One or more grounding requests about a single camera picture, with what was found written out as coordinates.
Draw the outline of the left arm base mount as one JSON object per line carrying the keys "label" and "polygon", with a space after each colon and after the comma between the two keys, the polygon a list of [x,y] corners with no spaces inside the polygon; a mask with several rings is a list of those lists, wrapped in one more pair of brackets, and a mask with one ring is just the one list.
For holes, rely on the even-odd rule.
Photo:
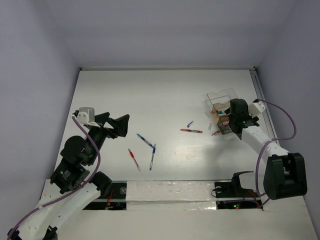
{"label": "left arm base mount", "polygon": [[111,185],[111,190],[103,196],[93,200],[84,210],[91,211],[123,211],[127,209],[127,182],[116,181]]}

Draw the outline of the blue gel pen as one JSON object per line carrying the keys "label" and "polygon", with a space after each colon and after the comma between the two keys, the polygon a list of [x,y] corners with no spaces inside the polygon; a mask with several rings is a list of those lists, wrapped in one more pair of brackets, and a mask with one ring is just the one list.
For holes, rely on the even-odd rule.
{"label": "blue gel pen", "polygon": [[146,140],[142,135],[140,135],[139,133],[136,134],[138,136],[138,138],[140,138],[144,143],[146,143],[148,146],[150,146],[151,148],[154,148],[154,145],[152,145],[148,140]]}

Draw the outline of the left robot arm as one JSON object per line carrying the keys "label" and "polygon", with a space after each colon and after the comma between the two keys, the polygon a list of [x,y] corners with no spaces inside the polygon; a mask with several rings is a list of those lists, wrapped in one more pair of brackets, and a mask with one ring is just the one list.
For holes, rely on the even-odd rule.
{"label": "left robot arm", "polygon": [[100,150],[106,139],[126,137],[130,116],[113,119],[108,112],[95,115],[92,107],[81,107],[71,119],[85,136],[67,139],[38,204],[8,232],[7,239],[56,240],[64,223],[111,193],[113,181],[99,171]]}

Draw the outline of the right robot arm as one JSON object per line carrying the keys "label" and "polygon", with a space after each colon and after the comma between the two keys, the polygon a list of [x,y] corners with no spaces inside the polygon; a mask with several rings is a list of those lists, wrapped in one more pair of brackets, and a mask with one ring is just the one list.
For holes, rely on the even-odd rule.
{"label": "right robot arm", "polygon": [[232,132],[258,154],[256,193],[270,200],[304,196],[308,191],[304,157],[282,148],[278,145],[279,138],[270,138],[262,130],[258,115],[266,104],[262,99],[247,104],[244,99],[235,98],[225,111]]}

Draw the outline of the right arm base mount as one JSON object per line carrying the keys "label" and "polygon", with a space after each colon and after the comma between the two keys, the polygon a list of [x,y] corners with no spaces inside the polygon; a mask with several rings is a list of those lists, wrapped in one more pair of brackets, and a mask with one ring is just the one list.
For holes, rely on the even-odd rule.
{"label": "right arm base mount", "polygon": [[218,210],[262,209],[262,200],[253,189],[241,186],[240,175],[253,171],[233,174],[231,180],[216,181],[210,195],[216,199]]}

